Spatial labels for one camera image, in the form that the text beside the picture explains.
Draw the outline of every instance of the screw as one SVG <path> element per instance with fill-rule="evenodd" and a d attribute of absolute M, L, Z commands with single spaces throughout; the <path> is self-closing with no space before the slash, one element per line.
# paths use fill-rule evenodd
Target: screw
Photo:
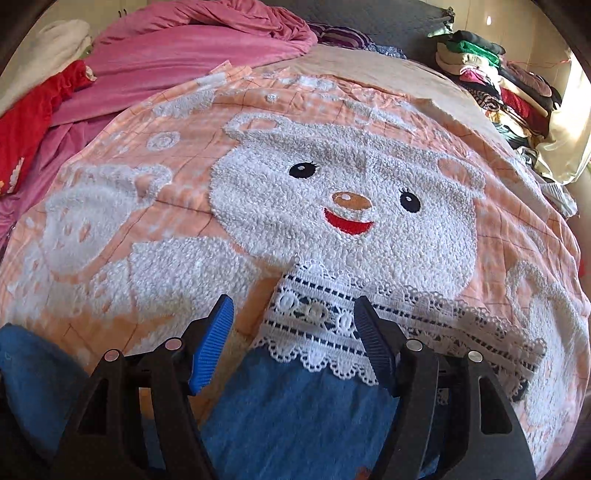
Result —
<path fill-rule="evenodd" d="M 423 350 L 423 344 L 413 338 L 407 342 L 407 348 L 413 352 L 420 352 Z"/>
<path fill-rule="evenodd" d="M 480 352 L 477 352 L 476 350 L 470 351 L 468 353 L 468 358 L 476 364 L 479 364 L 483 360 L 482 354 Z"/>
<path fill-rule="evenodd" d="M 105 353 L 105 360 L 108 362 L 114 362 L 119 358 L 119 352 L 117 350 L 109 350 Z"/>
<path fill-rule="evenodd" d="M 164 344 L 166 350 L 175 351 L 183 346 L 183 341 L 180 338 L 170 338 Z"/>

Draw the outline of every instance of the pink blanket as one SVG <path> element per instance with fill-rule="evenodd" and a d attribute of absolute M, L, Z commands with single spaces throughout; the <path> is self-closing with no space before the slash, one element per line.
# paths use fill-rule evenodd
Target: pink blanket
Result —
<path fill-rule="evenodd" d="M 303 55 L 314 43 L 301 18 L 258 0 L 160 2 L 117 21 L 86 59 L 97 81 L 55 112 L 51 124 L 61 126 L 45 136 L 22 188 L 0 198 L 0 251 L 10 227 L 45 195 L 61 165 L 115 113 L 225 60 L 261 66 Z"/>

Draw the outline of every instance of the bear ear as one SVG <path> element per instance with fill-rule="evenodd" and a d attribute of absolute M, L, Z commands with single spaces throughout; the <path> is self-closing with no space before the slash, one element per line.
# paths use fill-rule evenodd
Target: bear ear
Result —
<path fill-rule="evenodd" d="M 263 132 L 275 133 L 292 126 L 293 122 L 281 115 L 266 112 L 240 113 L 223 130 L 234 140 L 243 141 Z"/>
<path fill-rule="evenodd" d="M 480 169 L 456 157 L 440 157 L 439 170 L 449 179 L 465 187 L 474 197 L 482 197 L 486 179 Z"/>

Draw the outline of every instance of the pillow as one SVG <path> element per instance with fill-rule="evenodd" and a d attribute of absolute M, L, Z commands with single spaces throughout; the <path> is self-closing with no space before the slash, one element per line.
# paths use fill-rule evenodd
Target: pillow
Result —
<path fill-rule="evenodd" d="M 373 44 L 365 33 L 349 27 L 332 27 L 321 23 L 308 23 L 312 32 L 318 37 L 318 43 L 332 47 L 366 50 Z"/>

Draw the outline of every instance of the stack of clothes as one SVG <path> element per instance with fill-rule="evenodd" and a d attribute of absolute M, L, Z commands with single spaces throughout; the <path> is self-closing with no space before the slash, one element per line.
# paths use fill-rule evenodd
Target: stack of clothes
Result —
<path fill-rule="evenodd" d="M 512 148 L 535 148 L 548 136 L 562 98 L 542 77 L 505 59 L 505 49 L 465 30 L 437 44 L 436 62 L 464 87 Z"/>

